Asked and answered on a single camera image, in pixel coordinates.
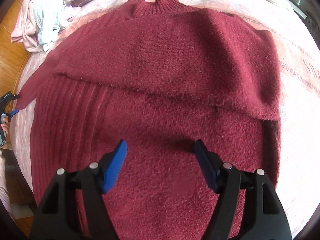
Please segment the person's left hand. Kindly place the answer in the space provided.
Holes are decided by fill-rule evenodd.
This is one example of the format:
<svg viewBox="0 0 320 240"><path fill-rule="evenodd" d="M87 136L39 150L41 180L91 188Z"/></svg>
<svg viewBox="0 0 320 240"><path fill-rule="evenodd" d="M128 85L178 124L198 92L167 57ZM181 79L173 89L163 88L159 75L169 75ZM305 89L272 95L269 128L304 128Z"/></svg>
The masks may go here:
<svg viewBox="0 0 320 240"><path fill-rule="evenodd" d="M3 123L1 123L1 127L4 131L4 134L7 135L8 131L9 131L9 123L8 121L4 121Z"/></svg>

